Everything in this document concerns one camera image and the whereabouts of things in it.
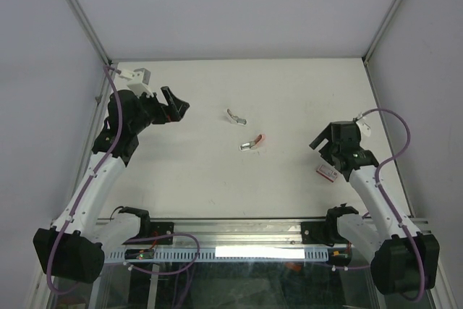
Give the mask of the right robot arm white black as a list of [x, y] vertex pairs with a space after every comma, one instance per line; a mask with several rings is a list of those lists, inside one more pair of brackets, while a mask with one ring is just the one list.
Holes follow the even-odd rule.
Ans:
[[360, 142], [356, 122], [331, 122], [310, 147], [356, 191], [374, 225], [369, 227], [355, 208], [342, 204], [328, 209], [324, 222], [310, 236], [329, 246], [352, 243], [370, 264], [373, 283], [381, 294], [415, 292], [422, 297], [436, 284], [438, 240], [424, 234], [387, 196], [380, 164]]

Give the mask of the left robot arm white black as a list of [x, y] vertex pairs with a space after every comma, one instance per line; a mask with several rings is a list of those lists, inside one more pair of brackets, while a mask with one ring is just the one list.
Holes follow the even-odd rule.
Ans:
[[181, 121], [190, 105], [167, 86], [164, 103], [156, 96], [119, 90], [109, 98], [108, 115], [91, 149], [90, 162], [67, 207], [48, 229], [40, 228], [33, 245], [48, 278], [91, 284], [107, 254], [127, 240], [145, 242], [153, 236], [150, 215], [123, 207], [102, 229], [96, 222], [115, 181], [127, 168], [139, 145], [138, 135], [151, 125]]

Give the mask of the red white staple box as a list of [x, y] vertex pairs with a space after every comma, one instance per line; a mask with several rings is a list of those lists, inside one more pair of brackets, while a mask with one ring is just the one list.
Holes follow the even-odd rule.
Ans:
[[335, 182], [338, 177], [338, 172], [325, 164], [318, 166], [315, 171], [330, 182]]

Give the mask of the pink white mini stapler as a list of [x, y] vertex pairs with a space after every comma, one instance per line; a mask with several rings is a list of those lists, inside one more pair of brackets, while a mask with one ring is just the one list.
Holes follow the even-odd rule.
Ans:
[[243, 143], [239, 146], [240, 151], [253, 151], [260, 147], [265, 141], [266, 136], [264, 134], [259, 134], [254, 140], [251, 140], [247, 143]]

